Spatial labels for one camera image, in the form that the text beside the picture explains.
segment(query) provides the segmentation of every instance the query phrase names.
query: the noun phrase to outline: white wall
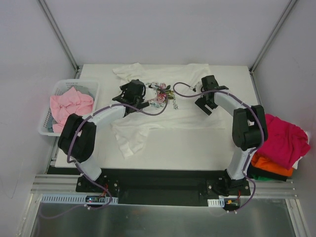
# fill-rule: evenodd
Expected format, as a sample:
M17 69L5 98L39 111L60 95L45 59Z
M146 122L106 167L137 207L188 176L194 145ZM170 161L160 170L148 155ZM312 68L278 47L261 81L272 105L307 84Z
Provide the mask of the white wall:
M316 233L316 1L300 0L255 72L266 112L312 133L312 150L294 172L311 233Z
M289 0L47 0L77 63L251 66Z
M74 71L36 0L2 0L0 22L0 236L11 237L52 141L38 134L39 116Z

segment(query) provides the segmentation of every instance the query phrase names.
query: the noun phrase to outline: table top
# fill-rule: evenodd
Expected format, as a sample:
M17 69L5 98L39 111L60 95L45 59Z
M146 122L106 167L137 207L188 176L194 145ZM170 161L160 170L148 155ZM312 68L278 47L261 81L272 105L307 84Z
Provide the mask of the table top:
M96 109L108 105L119 94L120 79L112 69L119 64L85 64L80 79L96 79L100 93ZM145 69L159 69L175 65L143 65ZM227 86L231 93L249 105L257 105L249 70L246 66L209 66L219 85ZM222 111L226 129L166 129L151 130L143 150L124 159L117 145L111 126L101 129L96 136L94 157L101 168L173 169L173 170L224 170L233 153L233 118ZM164 154L154 152L157 142L164 141ZM59 151L55 167L74 167L66 155Z

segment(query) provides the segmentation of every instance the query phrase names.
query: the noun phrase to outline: magenta cloth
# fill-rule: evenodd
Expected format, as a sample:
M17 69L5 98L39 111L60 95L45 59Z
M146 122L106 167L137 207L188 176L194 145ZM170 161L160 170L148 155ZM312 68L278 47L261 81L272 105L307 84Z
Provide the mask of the magenta cloth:
M298 126L266 114L268 139L258 153L290 169L309 150L306 133Z
M82 116L92 112L93 98L72 87L63 95L52 95L49 105L51 114L57 122L53 124L53 131L62 132L69 115Z

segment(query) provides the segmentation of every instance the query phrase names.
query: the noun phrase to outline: white laundry basket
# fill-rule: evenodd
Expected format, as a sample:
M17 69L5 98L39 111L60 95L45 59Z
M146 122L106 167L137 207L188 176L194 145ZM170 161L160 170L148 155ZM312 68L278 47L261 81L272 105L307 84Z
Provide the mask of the white laundry basket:
M94 97L92 111L95 111L95 107L97 105L97 100L99 96L99 90L100 90L100 84L97 80L91 80L91 79L60 80L55 84L52 95L62 95L74 85L79 85L79 86L88 88L89 93L91 93ZM42 135L59 137L61 133L49 132L47 129L49 126L48 122L51 119L52 119L52 114L51 114L51 110L49 107L49 100L48 100L48 108L46 112L43 114L39 123L39 133Z

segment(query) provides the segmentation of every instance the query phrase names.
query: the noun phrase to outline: gray floor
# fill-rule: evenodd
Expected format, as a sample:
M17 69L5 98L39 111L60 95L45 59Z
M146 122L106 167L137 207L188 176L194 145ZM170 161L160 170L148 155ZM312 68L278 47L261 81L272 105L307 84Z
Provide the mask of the gray floor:
M46 216L72 206L41 204ZM238 214L206 207L112 205L97 211L79 207L56 219L37 219L32 236L294 237L295 233L285 200L254 199Z

